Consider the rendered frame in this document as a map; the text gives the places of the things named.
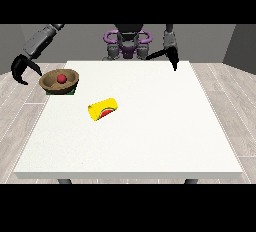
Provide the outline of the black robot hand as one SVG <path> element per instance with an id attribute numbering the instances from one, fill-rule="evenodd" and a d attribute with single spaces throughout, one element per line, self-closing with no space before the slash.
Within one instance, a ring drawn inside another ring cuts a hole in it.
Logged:
<path id="1" fill-rule="evenodd" d="M 11 72 L 13 78 L 20 84 L 27 85 L 27 82 L 22 79 L 22 75 L 27 68 L 31 68 L 39 75 L 42 75 L 40 67 L 25 55 L 18 55 L 11 65 Z"/>
<path id="2" fill-rule="evenodd" d="M 147 60 L 155 59 L 161 56 L 166 56 L 171 62 L 173 69 L 177 70 L 177 64 L 179 63 L 178 51 L 175 46 L 167 47 L 152 53 L 146 57 Z"/>

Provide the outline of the brown wooden bowl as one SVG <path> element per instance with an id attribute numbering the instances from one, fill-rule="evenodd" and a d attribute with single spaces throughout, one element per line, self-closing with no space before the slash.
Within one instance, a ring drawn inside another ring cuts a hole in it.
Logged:
<path id="1" fill-rule="evenodd" d="M 72 69 L 55 69 L 44 74 L 39 85 L 51 95 L 65 95 L 72 92 L 79 81 L 79 74 Z"/>

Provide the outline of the green square pad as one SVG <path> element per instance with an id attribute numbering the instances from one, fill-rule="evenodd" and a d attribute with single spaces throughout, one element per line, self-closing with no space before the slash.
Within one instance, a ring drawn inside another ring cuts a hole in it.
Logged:
<path id="1" fill-rule="evenodd" d="M 46 95 L 74 95 L 76 91 L 76 87 L 74 89 L 72 89 L 69 92 L 66 93 L 50 93 L 50 92 L 46 92 Z"/>

